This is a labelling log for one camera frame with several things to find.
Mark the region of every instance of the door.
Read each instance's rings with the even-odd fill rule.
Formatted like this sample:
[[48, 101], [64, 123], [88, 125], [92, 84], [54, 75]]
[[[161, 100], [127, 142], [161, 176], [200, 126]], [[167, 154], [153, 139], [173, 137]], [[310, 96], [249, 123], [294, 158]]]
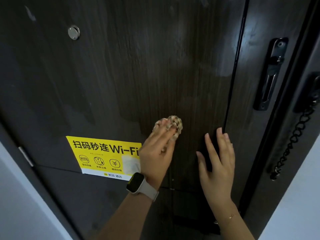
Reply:
[[[5, 0], [2, 121], [89, 239], [125, 197], [126, 182], [81, 174], [66, 136], [143, 143], [158, 119], [178, 115], [183, 131], [142, 238], [196, 238], [201, 233], [185, 226], [206, 232], [214, 219], [195, 151], [205, 133], [225, 125], [238, 204], [309, 1]], [[71, 25], [78, 40], [68, 36]], [[254, 111], [268, 45], [278, 37], [289, 45], [273, 102]], [[208, 228], [197, 227], [204, 219]]]

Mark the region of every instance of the watch strap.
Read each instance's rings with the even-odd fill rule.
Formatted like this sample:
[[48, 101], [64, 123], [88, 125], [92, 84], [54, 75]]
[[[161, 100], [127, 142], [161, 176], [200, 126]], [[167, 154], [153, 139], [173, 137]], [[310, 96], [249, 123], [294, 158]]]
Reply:
[[139, 193], [143, 193], [144, 195], [148, 196], [150, 199], [152, 199], [153, 202], [156, 201], [156, 198], [159, 194], [159, 192], [154, 187], [148, 184], [146, 179], [143, 180], [139, 188]]

